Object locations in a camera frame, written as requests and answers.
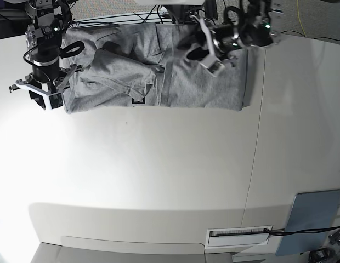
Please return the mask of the robot base stand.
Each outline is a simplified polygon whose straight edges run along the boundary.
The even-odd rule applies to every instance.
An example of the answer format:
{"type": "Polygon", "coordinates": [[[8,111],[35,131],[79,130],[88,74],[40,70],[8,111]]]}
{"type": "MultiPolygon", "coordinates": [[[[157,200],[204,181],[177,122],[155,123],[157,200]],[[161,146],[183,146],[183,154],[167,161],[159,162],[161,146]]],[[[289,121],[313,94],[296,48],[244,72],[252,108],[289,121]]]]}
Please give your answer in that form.
{"type": "Polygon", "coordinates": [[[158,5],[157,15],[160,23],[171,24],[194,24],[192,15],[199,16],[204,20],[215,22],[218,20],[216,1],[200,1],[199,4],[158,5]]]}

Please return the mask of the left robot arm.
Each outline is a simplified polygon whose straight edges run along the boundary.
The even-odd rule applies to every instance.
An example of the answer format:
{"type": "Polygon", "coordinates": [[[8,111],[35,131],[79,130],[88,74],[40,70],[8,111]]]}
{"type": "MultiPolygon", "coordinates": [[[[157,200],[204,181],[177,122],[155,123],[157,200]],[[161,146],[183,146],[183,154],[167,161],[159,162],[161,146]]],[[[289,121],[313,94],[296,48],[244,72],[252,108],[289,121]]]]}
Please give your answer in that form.
{"type": "Polygon", "coordinates": [[[207,70],[218,70],[224,64],[235,66],[234,51],[254,47],[267,48],[277,42],[279,33],[273,30],[273,20],[279,19],[282,11],[276,9],[277,1],[248,1],[244,8],[227,6],[223,11],[223,23],[208,25],[198,15],[197,29],[190,35],[190,43],[199,47],[189,52],[188,60],[198,61],[207,70]]]}

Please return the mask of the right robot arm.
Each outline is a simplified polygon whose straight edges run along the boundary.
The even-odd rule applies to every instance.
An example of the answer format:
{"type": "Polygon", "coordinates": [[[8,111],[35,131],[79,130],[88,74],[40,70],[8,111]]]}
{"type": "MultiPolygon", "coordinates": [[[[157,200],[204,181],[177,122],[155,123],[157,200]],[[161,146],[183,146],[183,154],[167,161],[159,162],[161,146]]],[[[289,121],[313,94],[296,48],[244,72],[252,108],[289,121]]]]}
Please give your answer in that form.
{"type": "Polygon", "coordinates": [[[70,58],[84,50],[77,41],[62,48],[63,37],[73,22],[69,1],[27,1],[32,18],[25,32],[28,51],[23,60],[32,66],[25,79],[17,80],[9,91],[27,90],[30,99],[50,111],[64,105],[63,93],[70,87],[69,79],[83,66],[60,67],[60,59],[70,58]]]}

